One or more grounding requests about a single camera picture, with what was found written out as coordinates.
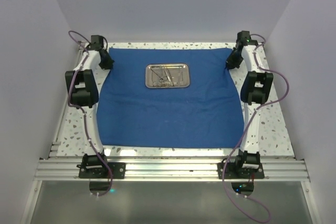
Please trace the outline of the steel instrument tray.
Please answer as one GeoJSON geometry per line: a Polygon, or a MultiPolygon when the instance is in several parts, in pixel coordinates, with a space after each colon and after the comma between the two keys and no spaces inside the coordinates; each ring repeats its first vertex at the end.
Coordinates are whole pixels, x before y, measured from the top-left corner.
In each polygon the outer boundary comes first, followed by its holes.
{"type": "Polygon", "coordinates": [[[145,69],[145,85],[149,89],[187,88],[190,85],[189,67],[184,63],[150,64],[145,69]],[[153,82],[150,67],[169,68],[175,86],[170,86],[168,82],[153,82]]]}

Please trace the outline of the blue cloth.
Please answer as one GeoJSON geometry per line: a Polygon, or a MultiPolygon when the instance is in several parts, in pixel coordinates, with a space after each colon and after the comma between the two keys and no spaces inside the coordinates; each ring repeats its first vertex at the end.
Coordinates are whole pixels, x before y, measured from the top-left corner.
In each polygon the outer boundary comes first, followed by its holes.
{"type": "Polygon", "coordinates": [[[229,48],[111,48],[97,121],[104,145],[163,148],[232,148],[244,131],[240,98],[225,67],[229,48]],[[150,89],[150,64],[184,63],[186,88],[150,89]]]}

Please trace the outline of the large steel scissors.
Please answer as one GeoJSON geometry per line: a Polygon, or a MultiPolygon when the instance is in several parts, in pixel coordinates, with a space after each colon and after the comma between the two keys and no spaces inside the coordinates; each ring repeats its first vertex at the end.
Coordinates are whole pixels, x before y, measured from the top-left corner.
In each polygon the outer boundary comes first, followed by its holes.
{"type": "Polygon", "coordinates": [[[150,67],[150,73],[153,82],[163,83],[168,81],[167,74],[161,67],[150,67]]]}

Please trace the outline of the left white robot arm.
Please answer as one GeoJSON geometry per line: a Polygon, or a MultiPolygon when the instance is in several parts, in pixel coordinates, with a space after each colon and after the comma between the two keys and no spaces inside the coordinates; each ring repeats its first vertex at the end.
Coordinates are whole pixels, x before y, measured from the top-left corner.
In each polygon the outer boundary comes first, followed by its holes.
{"type": "Polygon", "coordinates": [[[97,68],[112,70],[114,60],[108,53],[108,42],[104,36],[92,35],[86,42],[88,43],[86,46],[79,44],[82,48],[79,63],[73,70],[65,73],[67,103],[79,113],[87,139],[85,155],[98,156],[102,159],[104,148],[99,137],[96,116],[99,91],[94,75],[97,68]]]}

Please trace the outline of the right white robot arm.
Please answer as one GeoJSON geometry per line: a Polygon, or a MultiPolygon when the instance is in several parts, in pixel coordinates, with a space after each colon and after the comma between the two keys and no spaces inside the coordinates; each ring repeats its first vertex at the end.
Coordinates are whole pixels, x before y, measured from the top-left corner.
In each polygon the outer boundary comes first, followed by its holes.
{"type": "Polygon", "coordinates": [[[260,118],[257,108],[268,101],[274,76],[263,70],[258,63],[254,49],[258,41],[251,38],[249,31],[237,34],[236,46],[226,60],[226,69],[238,69],[245,63],[247,74],[240,90],[240,100],[244,104],[244,131],[239,141],[239,151],[236,156],[234,172],[240,178],[246,178],[260,167],[258,133],[260,118]]]}

